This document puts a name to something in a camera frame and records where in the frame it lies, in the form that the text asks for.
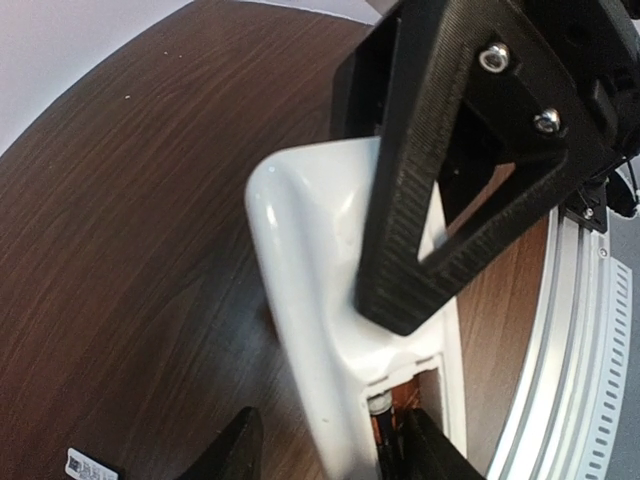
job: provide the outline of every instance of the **metal screw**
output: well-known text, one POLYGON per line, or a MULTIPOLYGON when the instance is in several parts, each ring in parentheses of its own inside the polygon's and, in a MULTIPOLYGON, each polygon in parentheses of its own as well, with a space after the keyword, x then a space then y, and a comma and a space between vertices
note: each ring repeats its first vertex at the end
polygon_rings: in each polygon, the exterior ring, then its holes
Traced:
POLYGON ((536 130, 547 135, 558 133, 562 126, 560 114, 553 108, 547 108, 540 115, 533 117, 533 124, 536 130))
POLYGON ((509 66, 509 47, 504 43, 492 43, 480 54, 478 60, 487 72, 502 73, 509 66))

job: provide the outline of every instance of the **wood grain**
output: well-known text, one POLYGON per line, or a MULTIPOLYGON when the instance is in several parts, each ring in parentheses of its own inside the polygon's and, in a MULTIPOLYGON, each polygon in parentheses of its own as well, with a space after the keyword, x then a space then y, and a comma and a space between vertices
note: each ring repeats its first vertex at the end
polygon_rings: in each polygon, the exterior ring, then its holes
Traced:
MULTIPOLYGON (((66 478, 68 447, 128 479, 175 478, 245 405, 265 423, 263 478, 321 478, 242 196, 262 158, 327 139, 334 69, 365 33, 196 2, 92 71, 2 157, 3 478, 66 478)), ((522 362, 543 230, 460 298, 480 467, 522 362)))

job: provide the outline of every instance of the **white object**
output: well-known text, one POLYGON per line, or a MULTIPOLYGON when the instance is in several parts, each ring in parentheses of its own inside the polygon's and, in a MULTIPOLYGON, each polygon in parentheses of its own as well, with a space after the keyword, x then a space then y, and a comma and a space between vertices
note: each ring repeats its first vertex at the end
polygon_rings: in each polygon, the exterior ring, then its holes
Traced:
POLYGON ((308 12, 345 18, 353 22, 375 25, 381 15, 366 0, 238 0, 263 3, 278 7, 295 8, 308 12))
POLYGON ((0 1, 0 155, 83 75, 190 1, 0 1))
POLYGON ((64 471, 75 480, 118 480, 116 472, 73 448, 67 451, 67 464, 64 471))
POLYGON ((602 480, 625 387, 632 272, 554 210, 538 310, 489 480, 602 480))
MULTIPOLYGON (((443 430, 466 454, 455 299, 408 337, 361 317, 352 295, 379 139, 277 153, 246 193, 258 260, 280 340, 330 479, 377 478, 367 399, 417 373, 439 372, 443 430)), ((434 190, 423 252, 445 230, 434 190)))

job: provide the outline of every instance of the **white label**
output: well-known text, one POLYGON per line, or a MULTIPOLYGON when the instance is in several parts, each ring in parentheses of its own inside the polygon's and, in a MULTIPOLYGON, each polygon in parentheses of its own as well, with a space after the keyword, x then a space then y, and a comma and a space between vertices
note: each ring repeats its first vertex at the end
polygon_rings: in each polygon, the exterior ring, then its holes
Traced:
POLYGON ((94 462, 73 448, 67 451, 67 465, 64 471, 76 480, 118 480, 116 472, 94 462))
POLYGON ((307 10, 334 17, 346 18, 354 22, 374 25, 380 14, 366 0, 238 0, 241 2, 266 3, 279 7, 307 10))

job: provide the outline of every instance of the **white wall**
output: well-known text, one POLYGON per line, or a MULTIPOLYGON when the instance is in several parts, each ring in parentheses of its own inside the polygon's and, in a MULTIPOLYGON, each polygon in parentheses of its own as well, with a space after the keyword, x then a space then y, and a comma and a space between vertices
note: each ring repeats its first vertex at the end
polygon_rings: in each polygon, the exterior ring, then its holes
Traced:
POLYGON ((0 155, 65 90, 191 0, 0 0, 0 155))

